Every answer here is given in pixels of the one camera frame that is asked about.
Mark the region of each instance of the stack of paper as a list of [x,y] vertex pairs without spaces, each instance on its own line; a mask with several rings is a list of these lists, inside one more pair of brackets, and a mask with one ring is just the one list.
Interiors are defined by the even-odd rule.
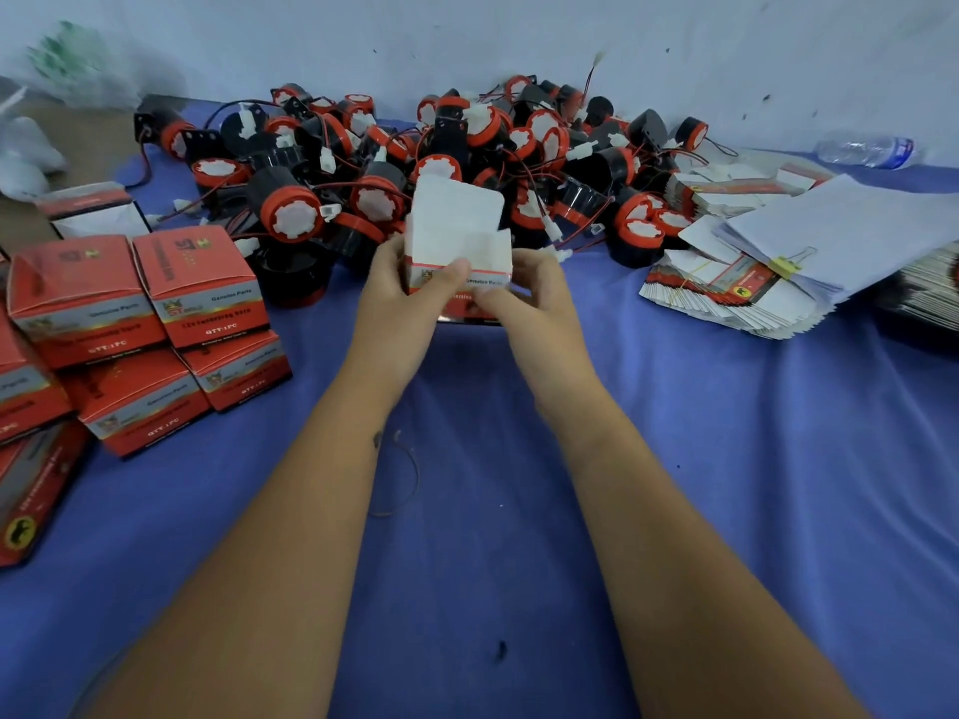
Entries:
[[665,187],[671,207],[690,218],[737,216],[809,191],[833,177],[796,156],[743,151],[741,162],[711,164],[673,174]]
[[714,230],[824,307],[956,239],[959,194],[877,189],[837,176]]
[[959,241],[906,265],[883,284],[876,305],[959,333]]
[[782,340],[819,323],[823,307],[767,266],[717,239],[705,217],[680,237],[697,249],[666,250],[640,290],[658,305],[763,338]]

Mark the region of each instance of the forearm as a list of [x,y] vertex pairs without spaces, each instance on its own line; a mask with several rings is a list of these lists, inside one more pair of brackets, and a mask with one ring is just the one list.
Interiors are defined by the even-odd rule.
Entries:
[[388,411],[338,376],[90,716],[325,713]]
[[865,716],[612,398],[596,387],[573,401],[553,427],[643,714]]

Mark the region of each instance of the plastic water bottle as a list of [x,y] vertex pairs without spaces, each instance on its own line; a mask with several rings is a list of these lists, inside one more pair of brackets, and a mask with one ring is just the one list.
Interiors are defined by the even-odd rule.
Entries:
[[918,164],[922,152],[912,139],[833,133],[816,144],[816,156],[827,164],[869,168],[905,168]]

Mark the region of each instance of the white wall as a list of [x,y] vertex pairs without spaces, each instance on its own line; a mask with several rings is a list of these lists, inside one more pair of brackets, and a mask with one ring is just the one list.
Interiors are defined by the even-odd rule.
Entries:
[[959,0],[4,0],[0,61],[58,19],[123,33],[158,93],[231,99],[295,81],[376,96],[512,72],[581,86],[635,115],[705,119],[714,138],[809,149],[834,127],[911,135],[959,166]]

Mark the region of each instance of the hand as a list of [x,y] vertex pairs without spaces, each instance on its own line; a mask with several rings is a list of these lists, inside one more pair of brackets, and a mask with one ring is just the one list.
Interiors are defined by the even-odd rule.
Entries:
[[407,295],[399,276],[403,244],[394,237],[376,251],[341,371],[388,413],[423,362],[439,314],[470,275],[470,264],[456,260]]
[[506,328],[522,376],[555,429],[582,395],[604,391],[556,257],[543,250],[514,249],[513,282],[531,295],[487,288],[476,289],[473,299]]

